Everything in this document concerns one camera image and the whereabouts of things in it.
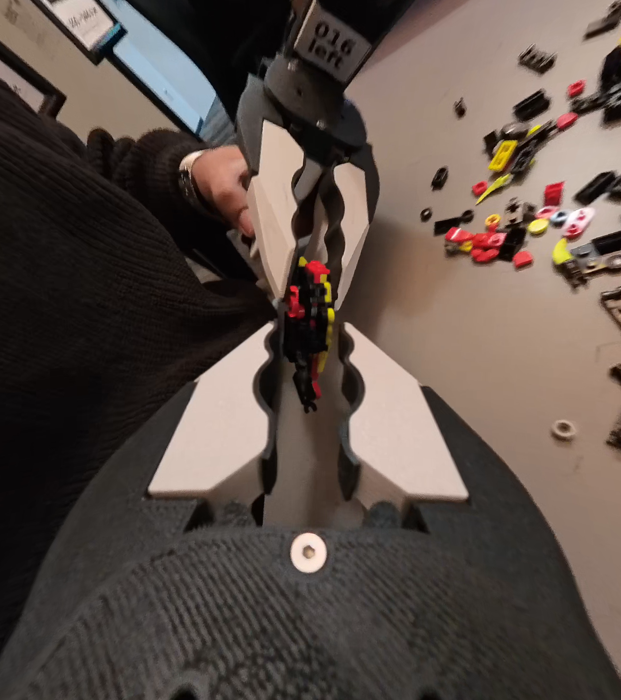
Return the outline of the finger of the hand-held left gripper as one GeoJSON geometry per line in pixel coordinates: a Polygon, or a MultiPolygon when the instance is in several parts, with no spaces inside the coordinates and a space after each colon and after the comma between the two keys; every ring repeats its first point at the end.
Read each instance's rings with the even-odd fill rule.
{"type": "Polygon", "coordinates": [[[294,220],[298,200],[294,178],[304,168],[306,159],[293,136],[267,119],[262,121],[260,146],[259,166],[247,191],[255,232],[250,262],[265,279],[271,297],[283,300],[297,252],[294,220]]]}
{"type": "Polygon", "coordinates": [[[368,231],[365,171],[351,162],[336,165],[320,180],[310,238],[310,258],[330,271],[335,308],[346,299],[368,231]]]}

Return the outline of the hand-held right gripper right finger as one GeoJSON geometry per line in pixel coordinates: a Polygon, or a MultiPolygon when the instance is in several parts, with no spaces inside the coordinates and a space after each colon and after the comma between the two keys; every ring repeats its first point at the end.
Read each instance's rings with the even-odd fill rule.
{"type": "Polygon", "coordinates": [[[338,476],[346,501],[466,503],[469,492],[419,381],[350,323],[339,332],[338,476]]]}

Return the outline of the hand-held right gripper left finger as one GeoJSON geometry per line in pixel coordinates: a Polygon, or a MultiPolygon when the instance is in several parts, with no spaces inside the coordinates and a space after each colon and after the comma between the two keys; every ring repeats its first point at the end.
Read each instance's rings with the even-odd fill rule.
{"type": "Polygon", "coordinates": [[[251,505],[278,475],[277,373],[267,323],[203,372],[148,484],[153,499],[251,505]]]}

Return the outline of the black yellow red lego model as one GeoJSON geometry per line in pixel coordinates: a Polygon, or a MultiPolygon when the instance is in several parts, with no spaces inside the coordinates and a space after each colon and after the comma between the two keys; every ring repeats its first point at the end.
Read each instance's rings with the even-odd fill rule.
{"type": "Polygon", "coordinates": [[[335,312],[330,270],[298,258],[284,299],[282,351],[294,366],[292,380],[306,414],[317,410],[320,375],[332,347],[335,312]]]}

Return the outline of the pile of lego pieces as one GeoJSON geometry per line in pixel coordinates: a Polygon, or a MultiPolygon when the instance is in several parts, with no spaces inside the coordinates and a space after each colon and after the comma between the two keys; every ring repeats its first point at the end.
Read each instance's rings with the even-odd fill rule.
{"type": "MultiPolygon", "coordinates": [[[[564,49],[570,54],[572,48],[577,56],[578,34],[581,35],[580,43],[583,46],[592,46],[591,41],[595,37],[612,35],[621,24],[621,1],[513,1],[517,8],[524,8],[527,15],[527,32],[532,34],[534,30],[545,25],[551,29],[548,39],[556,39],[557,51],[543,50],[542,46],[527,47],[523,52],[518,52],[517,65],[522,70],[533,71],[543,75],[551,70],[556,63],[556,57],[564,49]],[[604,17],[596,18],[587,23],[585,31],[578,32],[578,19],[574,20],[574,9],[592,4],[604,3],[604,17]]],[[[494,58],[486,61],[485,49],[476,49],[476,43],[471,39],[461,38],[464,32],[459,30],[454,37],[455,43],[449,44],[445,57],[449,60],[454,56],[464,54],[466,63],[463,69],[459,68],[458,78],[460,87],[464,90],[466,85],[462,83],[468,77],[473,77],[477,87],[489,87],[483,94],[490,101],[505,103],[506,83],[511,83],[515,75],[514,68],[491,76],[495,70],[494,58]]],[[[597,40],[602,46],[602,39],[597,40]]],[[[532,95],[527,95],[517,104],[508,109],[512,112],[512,125],[504,125],[501,129],[490,129],[483,137],[483,157],[488,156],[490,161],[489,173],[483,181],[475,183],[472,187],[474,195],[473,207],[478,206],[493,193],[507,189],[514,182],[520,186],[528,177],[532,166],[537,161],[546,144],[552,139],[558,138],[557,134],[570,131],[580,118],[586,114],[599,112],[601,132],[606,133],[610,129],[621,125],[621,37],[615,39],[614,48],[610,45],[610,51],[605,52],[601,58],[599,76],[595,80],[569,81],[571,85],[566,87],[567,111],[556,116],[554,110],[551,115],[551,98],[544,88],[538,88],[532,95]]],[[[595,276],[606,270],[615,273],[621,270],[621,231],[614,231],[596,239],[577,249],[567,246],[585,235],[591,221],[595,216],[595,206],[600,206],[601,197],[606,202],[615,206],[621,206],[621,168],[608,169],[594,173],[589,182],[578,188],[574,194],[569,191],[571,206],[564,206],[566,182],[546,182],[543,188],[542,202],[530,203],[526,197],[511,197],[504,206],[502,216],[493,214],[485,217],[483,226],[480,221],[474,222],[472,209],[466,210],[460,217],[448,217],[446,223],[435,221],[435,235],[443,235],[445,255],[455,256],[461,253],[472,256],[474,264],[485,265],[496,259],[511,263],[515,269],[528,269],[534,262],[533,254],[526,249],[525,236],[540,238],[547,230],[556,230],[556,246],[552,250],[552,269],[566,279],[572,289],[585,287],[589,284],[591,275],[595,276]]],[[[621,286],[612,291],[600,293],[601,305],[610,318],[621,328],[621,286]]],[[[610,376],[621,386],[621,364],[618,363],[610,369],[610,376]]],[[[621,454],[621,413],[615,419],[610,430],[606,444],[610,445],[621,454]]]]}

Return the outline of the person's left hand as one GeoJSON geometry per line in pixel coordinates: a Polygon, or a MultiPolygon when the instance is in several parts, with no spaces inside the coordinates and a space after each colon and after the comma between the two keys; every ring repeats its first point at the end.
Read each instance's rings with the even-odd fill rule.
{"type": "Polygon", "coordinates": [[[247,202],[247,163],[239,147],[202,151],[189,166],[193,185],[211,211],[249,240],[255,237],[247,202]]]}

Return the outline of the lit monitor screen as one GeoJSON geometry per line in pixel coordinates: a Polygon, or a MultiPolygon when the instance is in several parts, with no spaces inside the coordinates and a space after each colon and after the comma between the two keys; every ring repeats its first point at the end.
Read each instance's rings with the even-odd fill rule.
{"type": "Polygon", "coordinates": [[[128,1],[104,1],[126,31],[113,48],[119,70],[170,120],[200,135],[217,95],[200,68],[128,1]]]}

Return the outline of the black framed board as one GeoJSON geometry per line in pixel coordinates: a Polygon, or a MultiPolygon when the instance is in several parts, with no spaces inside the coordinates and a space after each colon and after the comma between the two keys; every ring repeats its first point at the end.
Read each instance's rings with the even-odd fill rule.
{"type": "Polygon", "coordinates": [[[66,96],[0,41],[0,80],[36,114],[57,118],[66,96]]]}
{"type": "Polygon", "coordinates": [[[100,1],[33,1],[33,4],[92,63],[113,54],[126,28],[100,1]]]}

